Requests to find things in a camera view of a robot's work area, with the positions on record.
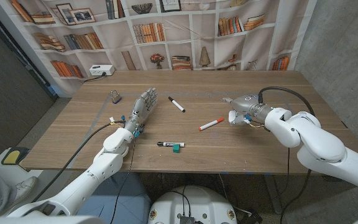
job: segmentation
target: bookshelf backdrop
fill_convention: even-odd
[[[109,1],[113,7],[121,3],[120,11],[109,13]],[[131,66],[121,53],[127,51],[137,70],[156,69],[150,61],[153,54],[165,57],[160,63],[165,70],[293,70],[316,4],[316,0],[181,0],[180,11],[164,12],[169,8],[161,7],[161,2],[166,0],[0,0],[50,72],[44,75],[51,75],[66,96],[73,96],[90,77],[93,64],[128,70]],[[66,20],[56,15],[55,8],[68,3],[74,11],[89,8],[96,22],[81,23],[79,18],[76,25],[64,24]],[[148,13],[138,14],[131,7],[143,3],[152,3]],[[16,9],[20,5],[37,23],[24,19]],[[40,40],[38,33],[53,40]],[[202,61],[209,63],[204,67],[200,65],[203,47],[208,60]],[[173,61],[174,56],[185,56],[186,65],[178,66],[180,61]],[[62,76],[58,65],[64,64],[72,65],[65,67],[71,74]]]

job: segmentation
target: red marker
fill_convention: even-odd
[[[206,125],[202,125],[201,127],[198,128],[198,130],[202,131],[202,130],[204,130],[204,129],[206,129],[206,128],[209,128],[209,127],[211,127],[212,125],[218,124],[219,122],[222,122],[222,121],[224,121],[224,118],[219,118],[219,119],[217,119],[217,120],[214,120],[214,121],[212,121],[212,122],[209,122],[209,123],[206,124]]]

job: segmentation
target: white marker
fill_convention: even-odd
[[[185,112],[185,109],[183,109],[183,107],[181,107],[181,106],[179,105],[179,103],[177,103],[175,100],[173,100],[171,96],[168,96],[168,99],[169,99],[170,101],[172,101],[172,103],[173,103],[177,108],[179,108],[179,110],[181,110],[182,112]]]
[[[185,147],[184,142],[157,142],[158,146],[172,147],[174,144],[178,144],[180,147]]]
[[[201,127],[198,128],[198,130],[199,130],[199,131],[202,131],[202,130],[204,130],[204,129],[206,129],[206,128],[211,127],[212,125],[215,125],[215,124],[218,124],[219,122],[222,122],[223,120],[224,120],[224,118],[219,118],[219,119],[217,119],[217,120],[214,120],[214,121],[212,121],[212,122],[209,122],[209,123],[206,124],[206,125],[202,125]]]

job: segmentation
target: black marker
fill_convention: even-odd
[[[185,112],[185,109],[184,109],[183,107],[181,107],[181,106],[179,105],[179,103],[177,103],[174,99],[172,99],[171,96],[168,96],[168,99],[169,99],[170,101],[172,101],[172,103],[173,103],[177,108],[179,108],[179,110],[181,110],[182,112]]]

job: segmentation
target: white robotic arm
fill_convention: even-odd
[[[302,165],[358,186],[358,153],[321,129],[320,122],[312,114],[299,112],[292,116],[286,109],[259,103],[255,95],[235,100],[223,98],[223,101],[234,109],[229,112],[231,125],[249,124],[250,117],[257,118],[285,147],[297,147],[303,142],[297,154]]]
[[[155,88],[148,89],[135,101],[131,116],[124,128],[118,128],[106,138],[102,150],[85,172],[56,196],[23,205],[8,217],[75,215],[99,184],[120,170],[123,158],[128,153],[128,144],[143,132],[144,121],[156,102]]]

